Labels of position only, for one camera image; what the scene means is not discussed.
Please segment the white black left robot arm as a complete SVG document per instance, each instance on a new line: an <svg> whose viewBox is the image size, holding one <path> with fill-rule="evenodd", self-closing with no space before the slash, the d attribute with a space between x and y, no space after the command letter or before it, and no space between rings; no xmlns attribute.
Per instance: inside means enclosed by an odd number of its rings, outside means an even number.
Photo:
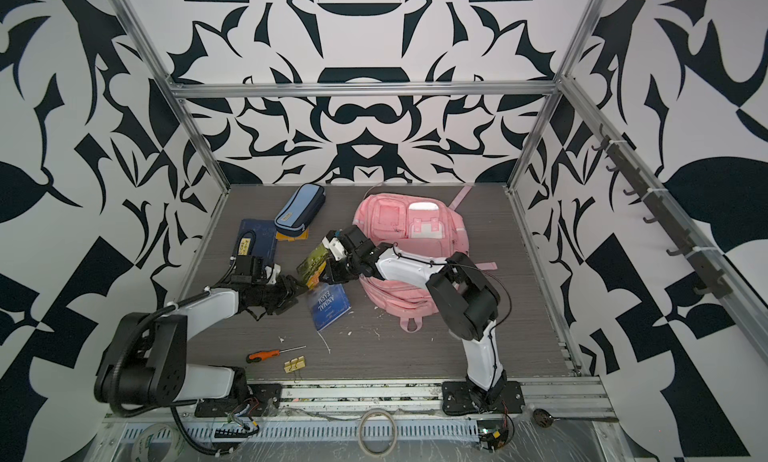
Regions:
<svg viewBox="0 0 768 462"><path fill-rule="evenodd" d="M191 364L188 341L254 308L256 319L280 315L307 290L261 257L233 257L222 278L201 293L120 320L97 370L95 399L126 418L194 402L244 402L251 390L243 368Z"/></svg>

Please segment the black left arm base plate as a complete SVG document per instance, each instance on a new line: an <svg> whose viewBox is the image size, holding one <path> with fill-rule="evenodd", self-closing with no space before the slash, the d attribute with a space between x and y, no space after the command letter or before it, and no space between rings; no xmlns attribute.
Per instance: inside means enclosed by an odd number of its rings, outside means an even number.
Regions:
<svg viewBox="0 0 768 462"><path fill-rule="evenodd" d="M197 418L260 418L272 415L280 407L283 386L279 383L249 384L243 395L230 394L222 399L205 399L198 403Z"/></svg>

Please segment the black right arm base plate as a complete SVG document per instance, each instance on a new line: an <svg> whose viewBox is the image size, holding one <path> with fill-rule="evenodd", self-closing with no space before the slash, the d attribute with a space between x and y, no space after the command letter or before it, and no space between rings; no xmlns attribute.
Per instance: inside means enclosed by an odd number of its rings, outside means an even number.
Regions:
<svg viewBox="0 0 768 462"><path fill-rule="evenodd" d="M483 413L521 414L525 399L516 381L501 380L490 392L468 380L446 381L441 384L441 410L448 416Z"/></svg>

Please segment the Animal Farm book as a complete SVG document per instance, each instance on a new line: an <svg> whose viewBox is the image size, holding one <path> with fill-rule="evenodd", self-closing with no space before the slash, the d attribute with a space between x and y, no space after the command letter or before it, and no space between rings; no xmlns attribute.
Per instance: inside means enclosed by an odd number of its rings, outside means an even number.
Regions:
<svg viewBox="0 0 768 462"><path fill-rule="evenodd" d="M333 256L320 244L297 267L299 280L308 289L303 297L318 332L351 309L342 285L331 285L321 280L321 276L333 261Z"/></svg>

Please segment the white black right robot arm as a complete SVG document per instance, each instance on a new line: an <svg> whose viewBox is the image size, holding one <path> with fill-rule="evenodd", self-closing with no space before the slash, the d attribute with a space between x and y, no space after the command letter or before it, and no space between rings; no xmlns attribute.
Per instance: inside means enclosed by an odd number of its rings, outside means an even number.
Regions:
<svg viewBox="0 0 768 462"><path fill-rule="evenodd" d="M343 284L361 277L399 282L426 290L449 331L463 344L469 394L489 406L507 382L497 346L500 295L463 253L429 258L390 243L379 245L353 225L329 232L321 242L328 265L320 280Z"/></svg>

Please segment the pink student backpack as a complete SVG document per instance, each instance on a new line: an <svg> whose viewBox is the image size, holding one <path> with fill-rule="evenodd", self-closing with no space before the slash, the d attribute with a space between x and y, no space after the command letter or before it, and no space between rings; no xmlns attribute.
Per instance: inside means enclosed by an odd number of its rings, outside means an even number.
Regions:
<svg viewBox="0 0 768 462"><path fill-rule="evenodd" d="M433 259L448 258L456 252L468 256L463 218L454 206L436 199L389 193L369 196L356 209L353 225L376 245L390 243L402 251ZM374 304L398 318L407 333L419 331L424 318L439 315L424 289L374 278L359 279Z"/></svg>

